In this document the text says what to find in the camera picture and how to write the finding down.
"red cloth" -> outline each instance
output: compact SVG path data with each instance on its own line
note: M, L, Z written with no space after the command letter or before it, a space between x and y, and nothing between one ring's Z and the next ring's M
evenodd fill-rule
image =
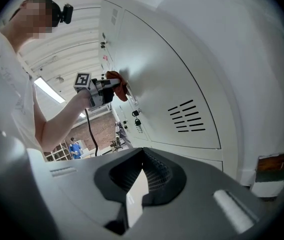
M113 87L112 89L121 101L126 102L128 100L126 96L128 89L127 82L124 80L124 78L116 71L107 71L105 77L106 79L120 79L120 85Z

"hand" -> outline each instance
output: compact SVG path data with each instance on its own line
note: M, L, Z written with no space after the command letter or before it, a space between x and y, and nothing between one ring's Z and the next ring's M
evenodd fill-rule
M83 89L79 91L72 99L75 99L75 102L80 105L82 110L91 108L90 103L91 94L89 90Z

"black cable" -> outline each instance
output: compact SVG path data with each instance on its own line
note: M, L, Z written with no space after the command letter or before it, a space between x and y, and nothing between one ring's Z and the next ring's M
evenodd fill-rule
M89 115L88 115L88 111L85 109L85 114L86 114L86 118L87 118L87 125L88 125L88 131L90 132L91 138L93 140L93 143L95 145L95 156L97 156L98 154L98 144L96 142L96 139L93 137L92 131L91 131L91 126L90 126L90 120L89 120Z

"person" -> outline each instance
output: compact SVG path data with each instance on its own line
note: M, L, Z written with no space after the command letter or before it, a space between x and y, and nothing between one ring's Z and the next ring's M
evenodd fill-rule
M51 32L58 26L60 16L60 7L52 0L25 0L0 28L0 102L7 105L0 109L0 131L42 155L65 139L79 114L91 106L90 92L82 90L60 113L46 120L37 101L35 79L31 79L17 58L23 44Z
M80 158L82 148L80 147L80 144L76 142L76 139L74 137L71 138L71 144L68 150L70 151L70 154L73 156L73 159Z

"ceiling light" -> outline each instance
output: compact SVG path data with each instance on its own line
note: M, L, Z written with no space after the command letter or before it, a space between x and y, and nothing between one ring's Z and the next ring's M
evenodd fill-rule
M55 90L53 90L44 80L42 77L39 77L34 81L34 83L42 89L46 94L51 96L53 99L55 99L58 103L63 103L66 100L62 98Z

